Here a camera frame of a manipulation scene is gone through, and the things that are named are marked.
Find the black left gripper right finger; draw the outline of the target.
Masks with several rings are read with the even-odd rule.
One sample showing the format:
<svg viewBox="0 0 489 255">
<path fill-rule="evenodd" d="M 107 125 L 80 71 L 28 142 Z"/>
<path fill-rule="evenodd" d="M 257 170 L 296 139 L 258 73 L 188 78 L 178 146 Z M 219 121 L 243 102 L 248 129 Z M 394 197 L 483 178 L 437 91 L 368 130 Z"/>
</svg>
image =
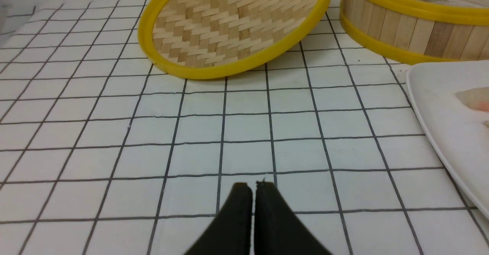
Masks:
<svg viewBox="0 0 489 255">
<path fill-rule="evenodd" d="M 272 182 L 256 183 L 256 255 L 330 255 L 294 214 Z"/>
</svg>

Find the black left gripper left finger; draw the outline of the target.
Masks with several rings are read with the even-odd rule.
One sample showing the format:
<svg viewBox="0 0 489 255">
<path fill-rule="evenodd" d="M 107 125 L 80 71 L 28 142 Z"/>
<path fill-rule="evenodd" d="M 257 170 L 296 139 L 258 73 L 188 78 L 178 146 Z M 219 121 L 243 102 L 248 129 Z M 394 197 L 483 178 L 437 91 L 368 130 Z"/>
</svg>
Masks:
<svg viewBox="0 0 489 255">
<path fill-rule="evenodd" d="M 224 205 L 186 255 L 248 255 L 251 246 L 253 192 L 236 182 Z"/>
</svg>

